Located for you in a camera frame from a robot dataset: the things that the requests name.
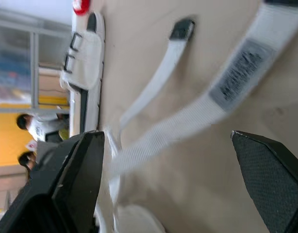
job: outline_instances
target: person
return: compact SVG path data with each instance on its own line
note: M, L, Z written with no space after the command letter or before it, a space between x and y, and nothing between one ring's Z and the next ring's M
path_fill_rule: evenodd
M24 152L18 157L18 163L24 166L28 172L36 165L36 155L32 151Z
M63 114L21 114L17 117L17 126L22 130L28 130L36 141L59 143L62 141L60 134L66 134L67 116Z

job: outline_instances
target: black plastic part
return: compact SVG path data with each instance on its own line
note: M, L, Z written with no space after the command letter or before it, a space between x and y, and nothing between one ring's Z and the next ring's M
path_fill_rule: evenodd
M91 13L87 20L86 30L96 33L96 15L94 13Z
M31 179L1 219L0 233L95 231L92 221L103 149L103 132L80 134L62 142L47 163L31 171Z
M280 142L232 132L246 189L270 233L298 233L298 159Z
M77 36L82 38L82 36L81 36L79 33L74 33L73 36L72 36L70 45L69 45L69 47L70 47L72 50L76 51L76 52L78 52L78 50L77 50L76 48L73 47L73 43L75 42Z
M178 21L170 35L170 40L188 40L194 29L195 22L189 18Z
M271 5L283 5L298 7L298 0L264 0L265 3Z
M84 133L85 130L85 118L87 112L87 98L88 91L82 88L79 88L75 85L69 84L74 90L80 93L80 133Z
M97 138L94 144L91 143L93 136ZM76 223L72 227L77 229L76 232L88 233L91 228L95 209L92 203L96 202L101 180L101 172L95 171L102 171L104 141L103 133L84 135L53 194L54 203L66 219L67 225L73 226Z
M69 74L72 74L72 71L67 69L67 63L68 63L69 58L75 59L74 56L72 56L70 54L66 54L65 63L64 63L64 71L67 72L67 73L69 73Z

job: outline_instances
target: white strap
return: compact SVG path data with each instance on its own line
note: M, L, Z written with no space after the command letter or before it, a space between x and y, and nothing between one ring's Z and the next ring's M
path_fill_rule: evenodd
M262 4L212 88L120 150L107 169L109 179L140 166L173 143L226 117L258 84L297 31L298 8Z
M187 41L185 40L169 41L166 54L151 81L121 117L120 131L159 94L173 73L186 45Z

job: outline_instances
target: yellow wall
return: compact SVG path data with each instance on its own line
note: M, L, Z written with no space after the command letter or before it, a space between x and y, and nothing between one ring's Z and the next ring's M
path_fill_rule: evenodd
M66 104L65 98L41 97L42 103ZM26 105L2 104L0 108L28 108ZM16 118L19 114L0 113L0 166L17 165L17 157L27 151L25 145L33 137L25 131L18 128Z

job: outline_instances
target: black plastic tip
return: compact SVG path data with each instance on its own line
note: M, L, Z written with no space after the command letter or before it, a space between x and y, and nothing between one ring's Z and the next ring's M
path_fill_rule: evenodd
M264 2L271 5L298 7L298 0L264 0Z
M96 33L96 15L94 13L91 13L89 16L86 30Z
M189 18L178 21L170 35L170 40L188 40L194 30L195 22Z

